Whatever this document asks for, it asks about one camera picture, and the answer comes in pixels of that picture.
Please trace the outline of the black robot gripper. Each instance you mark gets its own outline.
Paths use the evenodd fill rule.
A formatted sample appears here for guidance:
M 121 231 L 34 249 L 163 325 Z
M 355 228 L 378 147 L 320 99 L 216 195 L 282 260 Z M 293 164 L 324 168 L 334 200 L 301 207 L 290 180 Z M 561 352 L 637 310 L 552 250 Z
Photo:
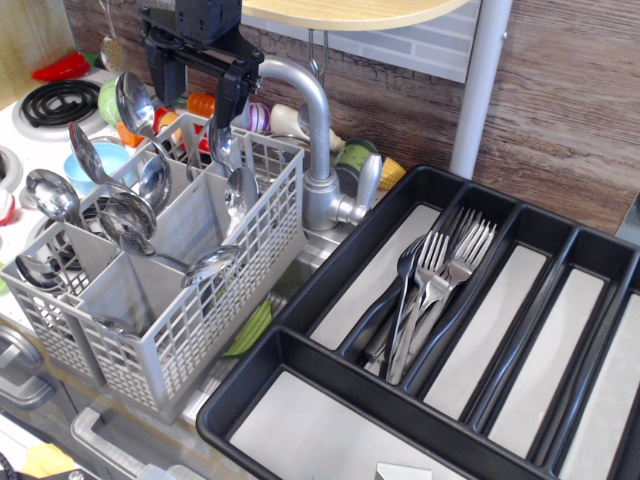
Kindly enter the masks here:
M 186 90 L 186 70 L 221 79 L 214 125 L 247 128 L 249 91 L 264 55 L 240 32 L 240 1 L 177 1 L 173 9 L 141 6 L 146 61 L 157 97 L 166 105 Z

